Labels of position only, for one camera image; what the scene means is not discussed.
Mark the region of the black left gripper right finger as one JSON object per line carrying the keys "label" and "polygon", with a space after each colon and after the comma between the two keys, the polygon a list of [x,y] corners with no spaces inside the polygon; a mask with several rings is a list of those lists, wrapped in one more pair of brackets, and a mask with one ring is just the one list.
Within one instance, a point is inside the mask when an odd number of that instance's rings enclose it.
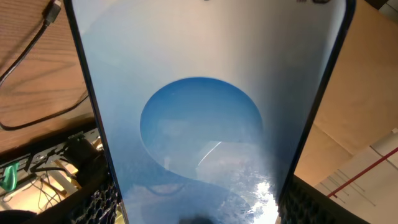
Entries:
{"label": "black left gripper right finger", "polygon": [[368,224],[293,176],[279,204],[281,224]]}

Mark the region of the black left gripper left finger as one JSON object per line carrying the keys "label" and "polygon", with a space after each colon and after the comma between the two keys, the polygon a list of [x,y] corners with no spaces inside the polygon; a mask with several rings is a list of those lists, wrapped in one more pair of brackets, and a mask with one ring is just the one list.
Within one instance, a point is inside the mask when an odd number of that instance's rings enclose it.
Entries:
{"label": "black left gripper left finger", "polygon": [[116,186],[110,176],[102,175],[24,224],[112,224],[117,206]]}

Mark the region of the blue Galaxy smartphone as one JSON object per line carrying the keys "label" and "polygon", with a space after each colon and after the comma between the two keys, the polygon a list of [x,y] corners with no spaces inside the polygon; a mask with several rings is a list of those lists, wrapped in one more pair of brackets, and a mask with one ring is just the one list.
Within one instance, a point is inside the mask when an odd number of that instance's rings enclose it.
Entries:
{"label": "blue Galaxy smartphone", "polygon": [[356,3],[65,1],[128,223],[275,223]]}

